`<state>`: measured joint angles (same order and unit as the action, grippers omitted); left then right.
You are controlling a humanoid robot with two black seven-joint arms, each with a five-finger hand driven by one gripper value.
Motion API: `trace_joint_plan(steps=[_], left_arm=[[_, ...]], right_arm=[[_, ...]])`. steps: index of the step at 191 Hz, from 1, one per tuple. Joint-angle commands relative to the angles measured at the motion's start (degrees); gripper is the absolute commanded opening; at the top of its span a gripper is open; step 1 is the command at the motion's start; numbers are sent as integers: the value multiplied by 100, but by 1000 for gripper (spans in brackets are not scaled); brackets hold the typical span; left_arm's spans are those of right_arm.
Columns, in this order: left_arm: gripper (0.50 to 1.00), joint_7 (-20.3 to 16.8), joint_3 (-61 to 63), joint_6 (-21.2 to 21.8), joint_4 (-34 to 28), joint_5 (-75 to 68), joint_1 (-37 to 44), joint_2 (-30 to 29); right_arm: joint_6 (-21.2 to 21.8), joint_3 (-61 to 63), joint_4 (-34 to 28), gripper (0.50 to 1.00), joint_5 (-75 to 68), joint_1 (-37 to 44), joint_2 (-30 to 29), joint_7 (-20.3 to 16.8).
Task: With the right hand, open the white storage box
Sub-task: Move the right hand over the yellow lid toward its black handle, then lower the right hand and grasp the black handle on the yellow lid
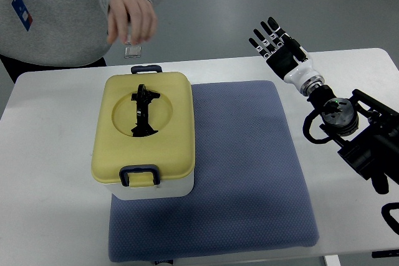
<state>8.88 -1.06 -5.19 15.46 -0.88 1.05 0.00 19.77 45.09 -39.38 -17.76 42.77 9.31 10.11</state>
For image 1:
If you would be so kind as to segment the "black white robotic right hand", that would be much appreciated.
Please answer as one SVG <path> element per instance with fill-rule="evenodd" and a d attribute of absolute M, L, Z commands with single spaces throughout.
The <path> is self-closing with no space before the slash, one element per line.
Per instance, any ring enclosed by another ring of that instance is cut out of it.
<path fill-rule="evenodd" d="M 305 97 L 325 83 L 310 55 L 273 17 L 262 21 L 261 27 L 265 34 L 254 29 L 257 38 L 249 38 L 249 43 L 281 80 L 293 84 Z"/>

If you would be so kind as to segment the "person's bare hand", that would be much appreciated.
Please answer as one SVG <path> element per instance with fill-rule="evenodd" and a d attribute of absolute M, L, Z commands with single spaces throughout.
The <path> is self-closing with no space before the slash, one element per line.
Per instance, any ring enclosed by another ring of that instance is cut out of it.
<path fill-rule="evenodd" d="M 158 19 L 152 3 L 148 0 L 110 0 L 108 6 L 107 42 L 117 39 L 125 43 L 127 34 L 132 41 L 149 41 L 155 34 Z"/>

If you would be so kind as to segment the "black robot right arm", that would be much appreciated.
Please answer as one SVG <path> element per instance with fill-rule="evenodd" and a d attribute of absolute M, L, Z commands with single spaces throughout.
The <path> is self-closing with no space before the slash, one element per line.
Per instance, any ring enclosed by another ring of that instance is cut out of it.
<path fill-rule="evenodd" d="M 328 85 L 308 94 L 314 109 L 302 127 L 313 144 L 334 141 L 338 155 L 379 194 L 389 192 L 389 180 L 398 182 L 398 112 L 355 89 L 339 98 Z"/>

